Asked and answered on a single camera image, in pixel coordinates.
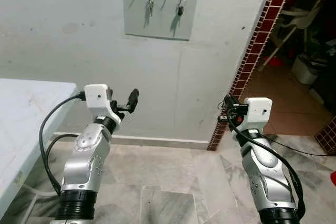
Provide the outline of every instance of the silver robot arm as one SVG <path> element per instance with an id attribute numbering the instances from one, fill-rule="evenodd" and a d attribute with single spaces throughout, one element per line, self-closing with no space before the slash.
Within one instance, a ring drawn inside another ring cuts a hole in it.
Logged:
<path id="1" fill-rule="evenodd" d="M 244 104 L 231 96 L 225 98 L 228 109 L 237 113 L 230 117 L 237 129 L 245 136 L 271 148 L 262 136 L 263 127 L 268 122 L 272 101 L 267 98 L 248 98 Z M 250 190 L 260 219 L 264 224 L 297 224 L 297 207 L 291 186 L 282 171 L 282 162 L 267 150 L 234 134 L 239 142 L 243 167 L 249 177 Z"/>
<path id="2" fill-rule="evenodd" d="M 118 130 L 124 114 L 132 113 L 138 103 L 133 90 L 126 105 L 112 101 L 112 90 L 105 84 L 85 86 L 93 123 L 76 138 L 72 155 L 64 168 L 58 213 L 51 224 L 92 224 L 94 204 L 100 188 L 102 167 L 110 151 L 112 133 Z"/>

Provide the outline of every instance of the baseboard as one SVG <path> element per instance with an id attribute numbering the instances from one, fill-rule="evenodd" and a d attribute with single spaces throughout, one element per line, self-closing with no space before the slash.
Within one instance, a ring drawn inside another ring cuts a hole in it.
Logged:
<path id="1" fill-rule="evenodd" d="M 55 132 L 54 135 L 63 134 L 79 134 L 73 132 Z M 209 142 L 208 141 L 197 141 L 197 140 L 185 140 L 185 139 L 175 139 L 175 138 L 160 138 L 160 137 L 141 137 L 141 136 L 119 136 L 113 135 L 114 144 L 125 144 L 125 145 L 145 145 L 145 146 L 161 146 L 161 147 L 174 147 L 174 148 L 190 148 L 190 149 L 201 149 L 206 150 Z"/>

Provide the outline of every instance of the gray panel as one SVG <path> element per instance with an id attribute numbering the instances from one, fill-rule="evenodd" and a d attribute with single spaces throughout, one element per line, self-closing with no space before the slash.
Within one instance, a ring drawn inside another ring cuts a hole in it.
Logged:
<path id="1" fill-rule="evenodd" d="M 125 33 L 148 37 L 189 40 L 196 0 L 184 0 L 180 17 L 176 7 L 180 0 L 154 0 L 153 15 L 146 11 L 148 0 L 124 0 Z"/>

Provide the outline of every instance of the marble floor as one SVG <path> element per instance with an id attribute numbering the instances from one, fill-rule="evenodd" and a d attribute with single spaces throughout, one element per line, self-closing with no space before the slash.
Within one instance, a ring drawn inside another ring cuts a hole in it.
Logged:
<path id="1" fill-rule="evenodd" d="M 114 145 L 98 193 L 95 223 L 224 224 L 260 223 L 242 167 L 239 145 L 226 132 L 217 152 L 185 148 Z M 278 141 L 323 154 L 311 137 L 280 135 Z M 314 157 L 272 144 L 296 169 L 304 188 L 307 213 L 301 223 L 335 223 L 336 187 L 330 173 L 336 157 Z M 71 142 L 59 142 L 51 153 L 51 170 L 61 178 Z M 40 160 L 26 180 L 51 190 Z M 23 189 L 12 202 L 4 223 L 20 223 L 33 195 Z M 41 198 L 28 219 L 49 223 L 57 198 Z"/>

